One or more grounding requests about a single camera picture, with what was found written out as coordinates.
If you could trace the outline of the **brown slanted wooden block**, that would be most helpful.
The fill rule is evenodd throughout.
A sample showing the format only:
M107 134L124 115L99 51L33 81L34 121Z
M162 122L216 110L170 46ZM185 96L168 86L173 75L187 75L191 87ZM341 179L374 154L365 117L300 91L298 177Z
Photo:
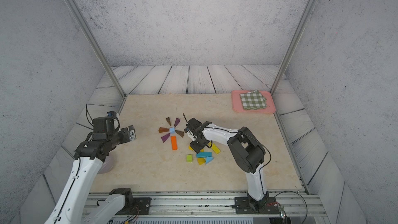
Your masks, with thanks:
M182 138L184 137L183 131L175 130L175 133L178 134L179 136L181 136Z

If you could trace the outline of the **orange long wooden block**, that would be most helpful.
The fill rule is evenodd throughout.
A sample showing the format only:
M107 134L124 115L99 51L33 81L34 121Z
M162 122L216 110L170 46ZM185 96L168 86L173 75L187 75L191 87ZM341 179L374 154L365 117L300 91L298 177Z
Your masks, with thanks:
M171 144L172 144L172 150L178 149L176 136L171 136Z

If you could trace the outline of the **dark brown rectangular block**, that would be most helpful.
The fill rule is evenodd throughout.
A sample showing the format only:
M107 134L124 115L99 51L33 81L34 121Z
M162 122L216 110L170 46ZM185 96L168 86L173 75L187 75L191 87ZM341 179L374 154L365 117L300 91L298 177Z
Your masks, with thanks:
M169 124L170 127L172 126L170 117L167 117L167 118L166 118L166 122Z

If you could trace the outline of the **brown small wooden block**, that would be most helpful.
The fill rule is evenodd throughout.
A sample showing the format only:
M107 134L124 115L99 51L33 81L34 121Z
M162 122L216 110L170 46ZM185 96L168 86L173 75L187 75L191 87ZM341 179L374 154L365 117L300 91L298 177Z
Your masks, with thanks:
M159 133L170 133L170 129L169 128L159 128L158 132Z

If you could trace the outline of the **teal long wooden block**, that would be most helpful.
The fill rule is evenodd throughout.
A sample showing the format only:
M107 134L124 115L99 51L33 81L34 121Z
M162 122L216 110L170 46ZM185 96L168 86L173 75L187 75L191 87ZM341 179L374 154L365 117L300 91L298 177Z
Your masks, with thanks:
M207 157L212 157L212 152L209 151L203 151L203 152L199 152L196 154L197 158L207 158Z

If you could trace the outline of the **lime green long block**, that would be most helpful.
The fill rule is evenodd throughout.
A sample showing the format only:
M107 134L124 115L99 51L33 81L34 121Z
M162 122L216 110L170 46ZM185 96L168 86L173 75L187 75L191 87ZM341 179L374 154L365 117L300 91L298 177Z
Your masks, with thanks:
M221 150L217 147L215 143L212 143L210 148L215 154L219 154L221 152Z

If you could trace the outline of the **purple rectangular wooden block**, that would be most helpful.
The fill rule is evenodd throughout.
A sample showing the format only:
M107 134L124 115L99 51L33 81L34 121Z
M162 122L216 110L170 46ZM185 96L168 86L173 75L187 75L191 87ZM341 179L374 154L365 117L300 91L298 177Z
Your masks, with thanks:
M166 142L166 141L167 141L167 139L168 139L170 136L171 136L171 134L170 134L170 133L168 133L168 134L166 134L166 135L162 136L162 137L161 137L161 140L162 140L162 142Z

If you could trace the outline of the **green small cube block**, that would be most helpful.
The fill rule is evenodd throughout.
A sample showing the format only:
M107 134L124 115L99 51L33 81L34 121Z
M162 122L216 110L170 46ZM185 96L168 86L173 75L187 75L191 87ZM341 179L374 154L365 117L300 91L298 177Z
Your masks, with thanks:
M187 162L192 162L193 161L193 156L192 155L187 155L186 156Z

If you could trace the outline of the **light blue triangle block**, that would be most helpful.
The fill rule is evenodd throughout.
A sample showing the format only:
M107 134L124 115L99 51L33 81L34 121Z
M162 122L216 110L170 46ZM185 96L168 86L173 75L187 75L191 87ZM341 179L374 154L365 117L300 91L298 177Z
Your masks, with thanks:
M210 163L211 161L213 161L213 157L206 157L205 158L205 164L208 164L208 163Z

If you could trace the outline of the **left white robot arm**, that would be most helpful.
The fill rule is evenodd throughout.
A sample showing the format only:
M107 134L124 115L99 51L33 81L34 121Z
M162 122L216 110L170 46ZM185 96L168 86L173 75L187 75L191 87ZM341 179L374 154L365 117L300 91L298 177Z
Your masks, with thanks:
M102 204L88 217L83 210L96 175L106 157L118 145L135 137L133 131L121 128L119 115L108 112L105 117L93 119L93 131L75 151L72 171L54 210L46 220L48 224L106 224L116 214L137 215L139 208L129 188L114 189Z

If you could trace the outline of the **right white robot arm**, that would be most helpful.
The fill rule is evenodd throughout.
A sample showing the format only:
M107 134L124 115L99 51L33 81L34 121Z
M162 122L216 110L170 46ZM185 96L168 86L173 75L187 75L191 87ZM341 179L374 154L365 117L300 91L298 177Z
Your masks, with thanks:
M192 139L190 147L196 153L200 153L204 147L215 147L215 143L228 146L236 164L246 173L248 198L259 204L268 199L269 194L262 172L268 150L247 127L227 129L209 121L201 123L192 118L187 121L184 132Z

